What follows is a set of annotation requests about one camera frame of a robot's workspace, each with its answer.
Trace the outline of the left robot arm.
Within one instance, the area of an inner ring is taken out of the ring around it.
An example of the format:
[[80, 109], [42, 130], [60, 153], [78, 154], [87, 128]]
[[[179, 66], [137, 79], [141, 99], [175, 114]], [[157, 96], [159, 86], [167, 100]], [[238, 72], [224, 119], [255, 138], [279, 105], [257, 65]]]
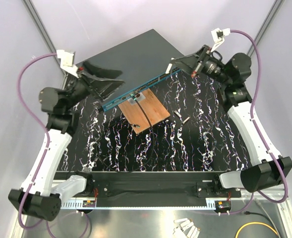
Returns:
[[54, 220], [61, 206], [74, 195], [89, 196], [94, 191], [88, 172], [76, 172], [52, 186], [61, 157], [78, 127], [79, 114], [71, 109], [88, 96], [104, 101], [124, 84], [119, 78], [121, 70], [101, 68], [87, 60], [81, 66], [61, 62], [60, 67], [75, 79], [64, 89], [46, 87], [40, 91], [41, 110], [48, 115], [47, 124], [40, 123], [44, 141], [25, 181], [8, 195], [19, 216], [46, 221]]

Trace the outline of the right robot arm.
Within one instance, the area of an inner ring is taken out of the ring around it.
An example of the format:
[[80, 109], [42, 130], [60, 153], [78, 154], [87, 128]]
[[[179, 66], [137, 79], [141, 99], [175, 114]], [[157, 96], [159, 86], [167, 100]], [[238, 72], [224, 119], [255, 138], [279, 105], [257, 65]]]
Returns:
[[167, 71], [176, 66], [193, 78], [204, 74], [219, 82], [219, 103], [236, 125], [247, 147], [251, 167], [220, 174], [212, 184], [213, 193], [221, 197], [230, 188], [256, 192], [282, 184], [292, 168], [292, 160], [283, 157], [275, 148], [256, 112], [251, 109], [253, 98], [245, 86], [251, 75], [251, 58], [244, 53], [236, 53], [223, 63], [222, 58], [216, 58], [215, 54], [204, 45], [193, 54], [172, 58], [167, 67]]

